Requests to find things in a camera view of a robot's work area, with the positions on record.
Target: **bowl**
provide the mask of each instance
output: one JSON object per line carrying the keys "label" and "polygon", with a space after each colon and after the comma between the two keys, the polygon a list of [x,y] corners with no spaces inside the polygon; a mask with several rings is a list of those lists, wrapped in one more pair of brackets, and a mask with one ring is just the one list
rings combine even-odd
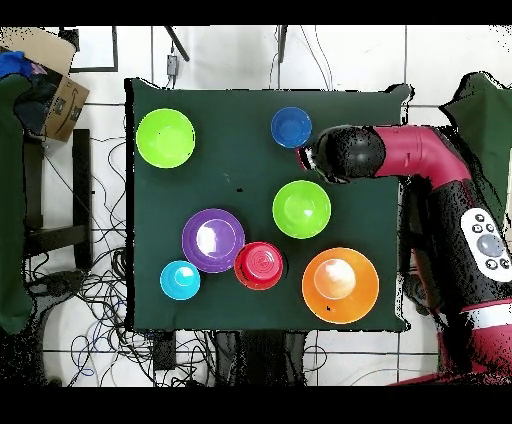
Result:
{"label": "bowl", "polygon": [[160,274],[163,292],[174,300],[188,300],[193,297],[199,291],[200,281],[197,268],[186,261],[171,262]]}
{"label": "bowl", "polygon": [[302,277],[302,295],[321,320],[349,324],[371,311],[379,294],[379,277],[368,258],[337,247],[315,256]]}
{"label": "bowl", "polygon": [[142,158],[157,168],[175,168],[192,155],[195,147],[194,127],[174,109],[157,109],[140,122],[135,135]]}
{"label": "bowl", "polygon": [[231,269],[244,244],[242,225],[222,209],[204,209],[196,213],[185,224],[181,236],[187,260],[209,273]]}
{"label": "bowl", "polygon": [[325,190],[311,181],[297,180],[282,187],[272,204],[277,227],[286,235],[307,239],[320,233],[331,217]]}
{"label": "bowl", "polygon": [[235,259],[235,275],[252,290],[267,290],[277,284],[283,274],[283,258],[270,243],[246,244]]}
{"label": "bowl", "polygon": [[311,119],[298,107],[285,107],[272,118],[270,131],[274,140],[290,149],[300,147],[311,135]]}

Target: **orange plate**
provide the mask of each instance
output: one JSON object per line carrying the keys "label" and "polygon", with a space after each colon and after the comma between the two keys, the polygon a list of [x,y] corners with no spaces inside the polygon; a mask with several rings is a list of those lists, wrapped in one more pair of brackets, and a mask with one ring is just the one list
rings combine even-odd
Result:
{"label": "orange plate", "polygon": [[[329,259],[344,260],[356,275],[354,290],[342,299],[327,299],[315,287],[315,271]],[[375,305],[378,294],[379,276],[372,263],[363,254],[348,248],[337,247],[318,254],[302,277],[302,295],[306,305],[318,318],[333,324],[349,324],[363,318]]]}

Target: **black cable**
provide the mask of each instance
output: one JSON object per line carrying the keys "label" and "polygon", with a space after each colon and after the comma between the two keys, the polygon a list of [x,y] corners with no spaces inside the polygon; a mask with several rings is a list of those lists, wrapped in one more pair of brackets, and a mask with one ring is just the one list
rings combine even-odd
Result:
{"label": "black cable", "polygon": [[43,255],[45,255],[44,260],[39,265],[37,265],[34,268],[34,270],[30,273],[30,283],[27,283],[27,287],[32,287],[34,285],[39,284],[39,282],[38,282],[39,279],[36,276],[37,270],[39,268],[41,268],[43,265],[47,264],[48,261],[50,260],[50,255],[48,254],[48,252],[43,252]]}
{"label": "black cable", "polygon": [[323,354],[325,355],[325,359],[324,359],[324,362],[322,362],[322,365],[316,367],[316,368],[312,368],[310,370],[305,370],[304,372],[314,372],[314,371],[318,371],[320,368],[322,368],[326,363],[327,363],[327,352],[325,351],[325,349],[322,347],[322,346],[317,346],[317,345],[313,345],[313,346],[308,346],[307,348],[304,349],[304,353],[307,353],[306,351],[310,348],[315,348],[315,350],[322,350],[323,351]]}
{"label": "black cable", "polygon": [[324,55],[325,62],[327,63],[327,68],[329,69],[329,75],[330,75],[330,81],[331,81],[331,90],[334,90],[333,83],[332,83],[331,65],[329,65],[329,61],[327,60],[327,56],[325,55],[324,50],[322,49],[322,45],[320,44],[320,40],[318,39],[318,33],[316,31],[316,25],[315,25],[315,37],[316,37],[316,42],[318,43],[318,47],[320,48],[320,51]]}
{"label": "black cable", "polygon": [[[274,31],[274,38],[276,40],[276,43],[279,44],[279,42],[277,40],[277,29],[278,29],[278,27],[279,27],[279,25],[276,25],[276,30]],[[274,70],[274,62],[276,60],[277,54],[278,54],[278,52],[276,52],[276,54],[274,55],[274,58],[272,59],[272,63],[270,64],[270,74],[269,74],[269,82],[268,82],[269,90],[270,90],[270,86],[272,85],[272,72]]]}
{"label": "black cable", "polygon": [[105,194],[105,198],[104,198],[104,201],[103,201],[103,206],[104,208],[108,211],[108,213],[112,216],[112,218],[114,218],[116,221],[117,221],[117,224],[115,225],[115,227],[117,227],[118,225],[122,224],[122,223],[125,223],[126,220],[125,219],[119,219],[117,216],[114,215],[114,211],[111,210],[108,206],[107,206],[107,190],[105,188],[105,186],[103,185],[103,183],[98,179],[96,178],[94,175],[91,175],[97,182],[98,184],[101,186],[101,188],[103,189],[103,193]]}
{"label": "black cable", "polygon": [[[90,209],[85,206],[85,204],[82,202],[82,200],[76,195],[76,193],[73,191],[73,189],[69,186],[69,184],[66,182],[66,180],[62,177],[62,175],[60,175],[59,171],[57,171],[57,168],[55,168],[55,166],[53,165],[52,161],[48,158],[48,156],[46,156],[46,153],[44,152],[43,150],[43,155],[44,157],[46,158],[46,160],[48,161],[48,163],[50,164],[50,166],[53,168],[53,170],[55,171],[55,173],[59,176],[59,178],[62,180],[62,182],[64,183],[64,185],[69,189],[69,191],[71,191],[71,193],[73,194],[73,196],[78,200],[78,202],[83,206],[83,208],[89,212],[90,216],[91,216],[91,219],[96,223],[96,225],[98,226],[98,229],[101,230],[101,226],[98,224],[98,221],[96,221],[96,218],[94,218],[94,216],[92,215],[92,212],[90,211]],[[108,244],[108,241],[107,239],[105,239],[105,243],[107,244],[107,247],[109,248],[110,250],[110,245]]]}
{"label": "black cable", "polygon": [[311,52],[313,59],[315,59],[315,62],[318,65],[318,69],[320,70],[320,72],[322,74],[322,78],[324,79],[324,82],[325,82],[325,87],[327,88],[327,91],[329,91],[329,84],[327,84],[327,79],[325,78],[324,71],[322,70],[320,63],[318,63],[318,60],[316,59],[315,54],[313,53],[313,49],[311,48],[311,45],[309,44],[308,37],[306,37],[306,33],[304,32],[304,28],[302,27],[302,25],[300,25],[300,29],[302,30],[302,34],[304,34],[304,39],[306,40],[306,43],[308,43],[309,51]]}
{"label": "black cable", "polygon": [[108,164],[110,165],[110,168],[119,176],[119,178],[121,178],[121,180],[123,181],[123,192],[121,193],[121,196],[119,196],[119,199],[117,199],[117,202],[114,204],[114,206],[112,206],[112,213],[109,217],[109,220],[110,220],[110,224],[112,225],[112,227],[114,227],[114,222],[112,221],[112,214],[114,213],[117,205],[119,204],[119,202],[121,202],[121,199],[124,197],[124,195],[126,194],[126,180],[125,178],[114,168],[112,162],[110,161],[111,157],[112,157],[112,153],[115,151],[115,149],[117,149],[118,147],[120,146],[123,146],[126,144],[126,141],[123,141],[122,143],[119,143],[117,144],[116,146],[114,146],[112,149],[110,149],[110,152],[108,153],[108,156],[107,156],[107,161],[108,161]]}

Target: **red bowl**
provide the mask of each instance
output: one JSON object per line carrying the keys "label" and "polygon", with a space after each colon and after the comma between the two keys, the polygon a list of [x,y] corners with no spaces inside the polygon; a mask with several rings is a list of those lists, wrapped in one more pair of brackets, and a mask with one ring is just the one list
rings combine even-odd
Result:
{"label": "red bowl", "polygon": [[283,258],[270,243],[257,241],[246,244],[235,259],[235,275],[252,290],[273,287],[283,274]]}

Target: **black pole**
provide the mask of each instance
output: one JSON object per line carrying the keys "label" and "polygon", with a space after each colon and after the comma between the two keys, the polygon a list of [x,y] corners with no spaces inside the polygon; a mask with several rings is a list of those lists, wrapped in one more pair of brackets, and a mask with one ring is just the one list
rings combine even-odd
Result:
{"label": "black pole", "polygon": [[183,59],[185,59],[185,62],[188,62],[190,60],[190,58],[188,57],[188,54],[185,51],[185,49],[183,48],[183,46],[181,45],[180,40],[178,39],[178,37],[174,33],[172,27],[171,26],[165,26],[164,28],[169,33],[169,36],[172,38],[172,41],[174,41],[174,44],[176,44],[176,48],[180,52],[180,54],[183,57]]}
{"label": "black pole", "polygon": [[284,46],[286,44],[287,30],[288,30],[288,25],[280,25],[279,38],[278,38],[279,46],[277,48],[277,60],[279,63],[283,63],[283,59],[284,59]]}

